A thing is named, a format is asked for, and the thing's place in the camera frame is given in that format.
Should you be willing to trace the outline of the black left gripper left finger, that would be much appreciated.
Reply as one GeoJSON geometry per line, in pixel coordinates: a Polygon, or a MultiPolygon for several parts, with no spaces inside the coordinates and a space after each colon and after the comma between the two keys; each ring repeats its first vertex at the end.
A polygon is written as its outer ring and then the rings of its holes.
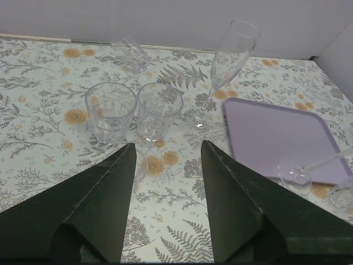
{"type": "Polygon", "coordinates": [[[136,168],[127,144],[105,160],[1,213],[1,261],[78,263],[82,245],[119,262],[136,168]]]}

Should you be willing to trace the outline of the tall clear champagne flute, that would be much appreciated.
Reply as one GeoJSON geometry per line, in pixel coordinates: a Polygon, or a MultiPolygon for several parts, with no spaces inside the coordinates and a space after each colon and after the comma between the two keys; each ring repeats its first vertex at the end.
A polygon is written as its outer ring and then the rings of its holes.
{"type": "Polygon", "coordinates": [[[185,112],[186,122],[196,129],[207,129],[212,117],[207,106],[220,88],[230,83],[241,71],[260,38],[259,30],[252,24],[234,20],[227,28],[214,55],[211,65],[211,88],[206,100],[200,107],[185,112]]]}

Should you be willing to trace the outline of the clear wine glass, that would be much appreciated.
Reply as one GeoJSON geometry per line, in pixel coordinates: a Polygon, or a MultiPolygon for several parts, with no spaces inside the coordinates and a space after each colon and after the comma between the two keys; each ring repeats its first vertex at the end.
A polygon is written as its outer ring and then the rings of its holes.
{"type": "Polygon", "coordinates": [[[292,157],[283,158],[277,166],[277,174],[283,186],[301,197],[307,197],[312,190],[310,173],[336,159],[352,155],[352,147],[348,147],[324,160],[308,165],[300,164],[292,157]]]}

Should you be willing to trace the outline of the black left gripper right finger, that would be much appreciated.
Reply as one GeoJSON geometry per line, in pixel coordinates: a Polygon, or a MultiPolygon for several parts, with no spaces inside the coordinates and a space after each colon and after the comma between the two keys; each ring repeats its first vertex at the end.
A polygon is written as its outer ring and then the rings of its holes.
{"type": "Polygon", "coordinates": [[[220,263],[350,263],[352,225],[201,146],[213,255],[220,263]]]}

